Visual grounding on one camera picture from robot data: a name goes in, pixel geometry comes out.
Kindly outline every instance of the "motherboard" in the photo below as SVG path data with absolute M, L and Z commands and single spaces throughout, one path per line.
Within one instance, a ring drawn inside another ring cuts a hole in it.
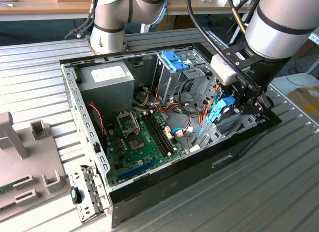
M 159 111 L 136 116 L 136 122 L 124 120 L 125 129 L 139 127 L 139 132 L 123 133 L 118 120 L 107 125 L 107 159 L 111 169 L 107 174 L 109 184 L 118 185 L 185 154 L 181 143 L 170 133 Z

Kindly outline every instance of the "label sticker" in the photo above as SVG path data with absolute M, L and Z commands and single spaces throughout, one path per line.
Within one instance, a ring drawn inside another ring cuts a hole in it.
M 187 65 L 187 64 L 191 64 L 191 61 L 190 60 L 186 60 L 186 61 L 183 61 L 183 63 Z
M 319 92 L 317 92 L 315 90 L 310 90 L 308 92 L 311 94 L 311 96 L 319 96 Z
M 107 81 L 126 76 L 125 72 L 120 66 L 93 70 L 91 75 L 95 82 Z

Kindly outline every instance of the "floor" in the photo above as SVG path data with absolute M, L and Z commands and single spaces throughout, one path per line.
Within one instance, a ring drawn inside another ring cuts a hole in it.
M 73 28 L 78 27 L 83 19 L 51 20 L 51 21 L 11 21 L 0 22 L 0 46 L 38 43 L 47 41 L 64 40 L 65 35 Z M 212 17 L 200 16 L 199 21 L 203 26 L 208 26 L 218 37 L 229 42 L 236 27 L 234 19 L 229 14 L 214 15 Z M 126 34 L 139 33 L 139 24 L 125 25 Z M 308 53 L 296 62 L 291 60 L 279 73 L 285 76 L 307 69 L 319 58 L 319 46 L 314 46 Z M 311 75 L 319 79 L 319 65 L 311 72 Z

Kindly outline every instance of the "ram slot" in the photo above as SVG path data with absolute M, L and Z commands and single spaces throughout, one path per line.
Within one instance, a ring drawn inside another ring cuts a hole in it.
M 151 136 L 155 140 L 156 145 L 159 147 L 161 154 L 163 156 L 167 156 L 168 152 L 173 153 L 173 146 L 164 135 L 156 120 L 152 116 L 149 116 L 143 117 L 143 122 L 148 128 Z

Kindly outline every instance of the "blue cable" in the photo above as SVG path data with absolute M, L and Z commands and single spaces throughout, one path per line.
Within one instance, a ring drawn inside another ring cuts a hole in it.
M 176 127 L 176 128 L 174 128 L 174 129 L 172 130 L 172 132 L 173 132 L 173 134 L 174 134 L 176 131 L 181 130 L 181 129 L 183 129 L 183 128 L 182 128 L 182 127 Z
M 176 128 L 174 128 L 174 129 L 172 130 L 173 134 L 174 134 L 176 131 L 178 131 L 178 130 L 185 130 L 185 131 L 187 131 L 187 129 L 185 129 L 185 128 L 176 127 Z
M 218 102 L 219 94 L 220 94 L 220 91 L 218 91 L 218 92 L 217 92 L 217 94 L 216 94 L 216 96 L 215 96 L 215 100 L 214 100 L 215 105 L 216 105 L 216 104 L 217 104 L 217 102 Z

